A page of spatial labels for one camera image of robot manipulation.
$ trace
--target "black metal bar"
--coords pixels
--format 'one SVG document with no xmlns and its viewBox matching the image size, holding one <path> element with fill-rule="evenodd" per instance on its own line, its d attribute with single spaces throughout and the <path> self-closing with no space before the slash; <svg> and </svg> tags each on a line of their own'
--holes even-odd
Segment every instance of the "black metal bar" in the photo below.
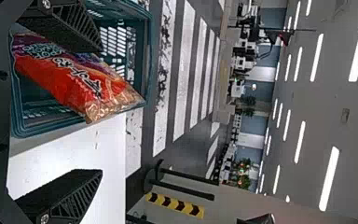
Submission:
<svg viewBox="0 0 358 224">
<path fill-rule="evenodd" d="M 132 223 L 137 223 L 137 224 L 154 224 L 153 222 L 149 222 L 149 221 L 146 221 L 141 218 L 138 218 L 138 217 L 135 217 L 132 215 L 128 215 L 128 214 L 126 214 L 126 220 L 130 221 Z"/>
<path fill-rule="evenodd" d="M 176 176 L 180 176 L 182 178 L 199 181 L 199 182 L 202 182 L 202 183 L 205 183 L 205 184 L 219 186 L 219 182 L 212 181 L 212 180 L 209 180 L 209 179 L 205 179 L 203 177 L 199 177 L 199 176 L 196 176 L 196 175 L 188 175 L 188 174 L 180 173 L 180 172 L 177 172 L 177 171 L 172 171 L 172 170 L 165 169 L 165 168 L 160 168 L 159 170 L 164 174 L 176 175 Z"/>
<path fill-rule="evenodd" d="M 210 193 L 204 193 L 204 192 L 197 191 L 194 189 L 187 189 L 187 188 L 179 187 L 176 185 L 168 184 L 168 183 L 165 183 L 162 181 L 157 181 L 154 179 L 149 180 L 149 183 L 152 185 L 156 185 L 156 186 L 165 188 L 165 189 L 173 189 L 173 190 L 185 193 L 185 194 L 190 194 L 190 195 L 193 195 L 193 196 L 196 196 L 199 198 L 203 198 L 203 199 L 206 199 L 209 201 L 214 201 L 214 195 L 210 194 Z"/>
</svg>

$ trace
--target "red snack package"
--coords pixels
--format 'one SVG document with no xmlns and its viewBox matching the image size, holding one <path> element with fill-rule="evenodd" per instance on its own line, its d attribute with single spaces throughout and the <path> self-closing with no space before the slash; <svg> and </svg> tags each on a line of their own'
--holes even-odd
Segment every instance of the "red snack package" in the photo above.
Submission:
<svg viewBox="0 0 358 224">
<path fill-rule="evenodd" d="M 74 54 L 36 34 L 14 35 L 15 69 L 48 90 L 87 122 L 144 101 L 122 77 L 94 54 Z"/>
</svg>

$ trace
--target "orange snack bag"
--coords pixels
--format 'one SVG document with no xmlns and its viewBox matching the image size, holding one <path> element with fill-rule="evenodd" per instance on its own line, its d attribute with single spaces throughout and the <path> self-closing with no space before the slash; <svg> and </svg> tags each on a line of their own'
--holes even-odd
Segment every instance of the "orange snack bag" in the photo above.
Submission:
<svg viewBox="0 0 358 224">
<path fill-rule="evenodd" d="M 15 69 L 87 122 L 132 108 L 139 93 L 96 55 L 74 54 L 36 34 L 14 35 Z"/>
</svg>

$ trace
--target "pedestrian crossing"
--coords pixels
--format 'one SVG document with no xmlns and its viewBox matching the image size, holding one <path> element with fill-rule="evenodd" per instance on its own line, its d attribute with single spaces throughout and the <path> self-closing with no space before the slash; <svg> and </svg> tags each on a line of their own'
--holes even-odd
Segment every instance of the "pedestrian crossing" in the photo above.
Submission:
<svg viewBox="0 0 358 224">
<path fill-rule="evenodd" d="M 156 99 L 153 110 L 127 114 L 126 176 L 209 118 L 218 83 L 220 39 L 215 31 L 219 27 L 194 8 L 200 6 L 193 0 L 145 1 L 145 5 L 157 12 L 154 6 L 160 6 L 154 60 L 157 85 L 152 90 Z"/>
<path fill-rule="evenodd" d="M 176 0 L 164 0 L 161 27 L 163 27 L 166 32 L 161 32 L 159 40 L 158 99 L 155 115 L 153 157 L 157 156 L 166 147 L 175 16 Z"/>
<path fill-rule="evenodd" d="M 190 76 L 190 60 L 195 15 L 196 11 L 194 8 L 188 3 L 188 1 L 185 1 L 173 141 L 185 133 L 188 80 Z"/>
</svg>

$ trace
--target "floor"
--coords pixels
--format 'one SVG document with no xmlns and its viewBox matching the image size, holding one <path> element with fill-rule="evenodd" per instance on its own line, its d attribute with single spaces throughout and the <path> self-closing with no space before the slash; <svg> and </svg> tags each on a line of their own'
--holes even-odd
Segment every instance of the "floor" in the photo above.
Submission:
<svg viewBox="0 0 358 224">
<path fill-rule="evenodd" d="M 174 170 L 205 176 L 224 125 L 213 124 L 222 7 L 217 0 L 143 1 L 154 16 L 152 104 L 127 114 L 126 208 L 144 195 L 145 173 L 164 159 Z"/>
<path fill-rule="evenodd" d="M 297 1 L 288 2 L 286 24 L 289 17 L 295 20 L 297 9 Z M 319 209 L 332 147 L 336 147 L 339 157 L 326 211 L 358 219 L 358 80 L 349 82 L 358 42 L 358 1 L 313 0 L 306 16 L 309 2 L 301 1 L 297 28 L 317 31 L 296 32 L 290 46 L 282 48 L 273 96 L 279 102 L 278 107 L 283 103 L 281 125 L 276 128 L 280 119 L 270 119 L 272 140 L 269 155 L 264 156 L 265 181 L 261 193 L 283 200 L 289 196 L 291 203 Z M 346 2 L 342 7 L 336 5 Z M 320 59 L 315 60 L 320 34 L 324 34 L 324 39 Z M 302 59 L 294 82 L 300 47 Z M 289 55 L 292 62 L 287 66 Z M 312 82 L 314 61 L 319 65 Z M 286 67 L 290 69 L 287 82 Z M 288 109 L 290 123 L 287 139 L 283 141 Z M 298 163 L 294 163 L 302 121 L 306 121 L 304 138 Z M 280 178 L 274 194 L 278 165 Z"/>
</svg>

